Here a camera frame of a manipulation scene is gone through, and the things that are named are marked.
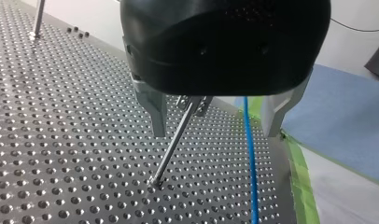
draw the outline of metal pin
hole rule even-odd
[[[163,175],[164,170],[167,167],[167,164],[169,163],[169,160],[172,158],[173,153],[175,152],[175,147],[177,146],[178,142],[180,141],[181,135],[183,134],[184,130],[187,127],[187,124],[190,121],[191,115],[196,111],[198,108],[198,104],[201,101],[200,97],[192,97],[191,102],[189,103],[189,108],[186,110],[186,112],[183,115],[183,118],[181,119],[180,123],[178,124],[177,130],[175,131],[175,136],[172,139],[172,142],[170,143],[169,147],[167,148],[166,154],[164,155],[162,162],[160,166],[158,167],[157,173],[150,178],[150,182],[152,185],[160,186],[161,185],[161,178]]]
[[[33,31],[30,33],[30,36],[33,38],[39,38],[40,37],[40,29],[41,29],[42,16],[44,13],[45,1],[46,0],[38,0],[38,2],[37,2],[37,12],[35,14],[35,24],[33,26]]]

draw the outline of blue wire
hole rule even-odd
[[[250,162],[250,180],[251,180],[251,223],[257,224],[259,220],[259,204],[258,204],[258,195],[257,195],[257,170],[256,170],[256,158],[254,156],[254,143],[253,136],[251,134],[250,127],[250,118],[248,116],[248,100],[247,97],[244,97],[245,100],[245,128],[246,128],[246,137],[247,137],[247,146],[248,146],[248,157]]]

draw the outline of perforated metal table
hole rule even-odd
[[[0,0],[0,223],[250,223],[241,118],[210,107],[192,118],[162,189],[147,184],[182,112],[168,98],[168,134],[153,138],[129,68],[98,46]],[[295,223],[284,146],[253,136],[260,223]]]

